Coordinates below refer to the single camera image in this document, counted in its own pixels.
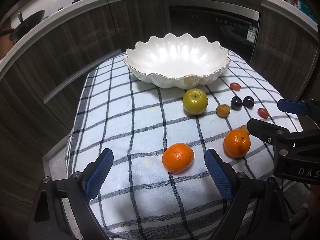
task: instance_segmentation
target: green and white sticker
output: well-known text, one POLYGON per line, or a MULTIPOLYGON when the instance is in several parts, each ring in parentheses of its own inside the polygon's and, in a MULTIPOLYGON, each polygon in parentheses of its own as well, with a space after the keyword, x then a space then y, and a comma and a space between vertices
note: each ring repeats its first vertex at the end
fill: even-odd
POLYGON ((248 34, 247 34, 247 41, 254 42, 256 39, 257 28, 253 26, 249 26, 248 34))

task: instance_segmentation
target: white countertop edge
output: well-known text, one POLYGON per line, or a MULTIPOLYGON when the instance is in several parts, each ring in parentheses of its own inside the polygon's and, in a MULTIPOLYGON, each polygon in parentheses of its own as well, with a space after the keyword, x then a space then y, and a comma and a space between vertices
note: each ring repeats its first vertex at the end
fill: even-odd
MULTIPOLYGON (((318 32, 317 24, 310 19, 303 12, 285 2, 284 0, 264 0, 271 4, 281 7, 282 9, 294 14, 296 17, 300 18, 303 22, 309 25, 314 31, 318 32)), ((108 0, 80 0, 74 4, 71 4, 62 10, 52 14, 47 19, 43 20, 31 31, 29 31, 25 36, 23 36, 13 48, 8 52, 8 54, 0 62, 0 80, 6 73, 6 71, 13 64, 14 60, 17 59, 23 52, 25 52, 33 43, 39 40, 42 36, 48 33, 53 28, 62 24, 63 22, 82 14, 93 8, 108 4, 108 0)))

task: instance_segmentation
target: checkered tablecloth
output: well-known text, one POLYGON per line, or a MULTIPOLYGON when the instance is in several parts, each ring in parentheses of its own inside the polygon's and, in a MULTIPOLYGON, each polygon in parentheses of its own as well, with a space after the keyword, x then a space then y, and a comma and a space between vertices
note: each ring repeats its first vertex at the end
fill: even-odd
MULTIPOLYGON (((183 110, 184 90, 160 89, 139 81, 124 65, 125 54, 92 70, 85 82, 67 151, 67 171, 83 171, 104 148, 114 154, 113 167, 96 199, 90 201, 97 220, 108 236, 125 239, 207 239, 216 230, 227 203, 221 199, 204 164, 204 152, 214 148, 235 171, 265 179, 273 169, 272 146, 250 136, 251 148, 241 159, 223 151, 224 136, 261 119, 257 110, 267 109, 267 122, 302 131, 296 115, 280 112, 281 95, 238 55, 214 83, 198 86, 208 95, 204 114, 183 110), (239 92, 228 85, 237 82, 239 92), (230 105, 233 96, 252 96, 252 110, 231 110, 219 118, 216 107, 230 105), (192 147, 195 158, 184 172, 172 175, 162 165, 162 154, 172 144, 192 147)), ((247 210, 252 214, 253 204, 247 210)))

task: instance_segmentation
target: wok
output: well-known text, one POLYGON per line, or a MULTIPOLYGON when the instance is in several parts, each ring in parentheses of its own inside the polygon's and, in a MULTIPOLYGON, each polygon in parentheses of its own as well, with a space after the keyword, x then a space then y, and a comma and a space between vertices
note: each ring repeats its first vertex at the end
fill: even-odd
POLYGON ((10 41, 18 41, 20 40, 24 35, 26 35, 33 27, 35 27, 37 24, 39 24, 44 16, 44 10, 38 11, 25 19, 22 20, 22 14, 19 11, 18 13, 20 24, 15 29, 9 29, 5 30, 3 32, 0 32, 0 37, 11 34, 9 37, 10 41))

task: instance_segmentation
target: bowl rim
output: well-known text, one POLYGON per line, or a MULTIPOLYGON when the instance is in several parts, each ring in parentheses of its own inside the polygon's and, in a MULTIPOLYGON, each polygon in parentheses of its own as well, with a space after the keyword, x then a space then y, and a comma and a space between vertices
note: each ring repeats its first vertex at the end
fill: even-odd
MULTIPOLYGON (((167 33, 163 38, 159 38, 159 37, 157 37, 157 36, 151 36, 147 42, 137 41, 136 44, 135 44, 135 46, 134 46, 134 49, 133 49, 133 50, 135 50, 135 49, 137 48, 137 44, 138 44, 138 43, 147 44, 147 43, 150 41, 150 39, 153 38, 153 37, 156 37, 156 38, 158 38, 158 39, 163 40, 166 36, 168 36, 168 35, 170 35, 170 34, 173 35, 173 36, 175 36, 176 38, 182 37, 183 35, 189 35, 189 36, 190 36, 191 38, 193 38, 193 39, 198 39, 198 38, 200 38, 200 37, 204 37, 208 43, 217 42, 217 43, 219 44, 219 49, 222 50, 221 44, 220 44, 219 41, 209 42, 208 39, 207 39, 205 36, 199 36, 198 38, 194 38, 194 37, 192 37, 192 35, 190 35, 189 33, 184 33, 184 34, 181 35, 181 36, 176 36, 176 35, 174 35, 173 33, 167 33)), ((176 77, 171 77, 171 78, 169 78, 169 77, 166 77, 166 76, 164 76, 164 75, 162 75, 162 74, 160 74, 160 73, 156 73, 156 72, 150 73, 150 74, 142 73, 142 72, 140 72, 139 70, 136 70, 136 69, 135 69, 133 66, 131 66, 130 64, 128 64, 128 63, 125 61, 125 60, 126 60, 125 58, 123 58, 123 62, 124 62, 124 64, 125 64, 129 69, 134 70, 134 71, 138 72, 140 75, 147 76, 147 77, 152 76, 152 75, 157 75, 157 76, 161 76, 161 77, 164 77, 164 78, 166 78, 166 79, 169 79, 169 80, 180 80, 180 79, 187 78, 187 77, 206 78, 206 77, 210 77, 210 76, 212 76, 212 75, 214 75, 214 74, 216 74, 216 73, 218 73, 218 72, 221 72, 223 69, 225 69, 226 67, 228 67, 228 66, 230 65, 231 59, 229 58, 229 50, 228 50, 228 49, 226 49, 226 50, 227 50, 227 57, 226 57, 226 59, 228 60, 227 63, 226 63, 223 67, 215 70, 214 72, 212 72, 212 73, 210 73, 210 74, 208 74, 208 75, 202 75, 202 76, 190 74, 190 75, 185 75, 185 76, 182 76, 182 77, 179 77, 179 78, 176 78, 176 77)), ((129 58, 127 51, 128 51, 128 49, 125 50, 125 54, 126 54, 127 58, 129 58)))

